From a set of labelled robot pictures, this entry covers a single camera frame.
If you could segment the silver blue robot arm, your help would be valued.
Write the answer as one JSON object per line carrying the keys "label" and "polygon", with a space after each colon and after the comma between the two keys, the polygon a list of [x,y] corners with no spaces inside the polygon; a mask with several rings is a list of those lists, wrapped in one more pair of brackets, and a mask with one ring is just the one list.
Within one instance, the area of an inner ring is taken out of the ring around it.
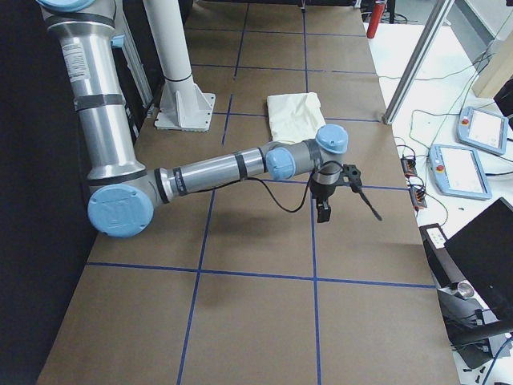
{"label": "silver blue robot arm", "polygon": [[93,226],[110,237],[132,237],[151,223],[154,211],[175,197],[204,193],[268,173],[275,180],[307,174],[306,192],[327,222],[329,198],[339,186],[358,192],[360,173],[344,164],[348,135],[326,125],[297,144],[271,142],[171,169],[148,171],[135,156],[112,45],[114,1],[42,1],[47,29],[60,42],[74,92],[75,110],[91,160],[87,205]]}

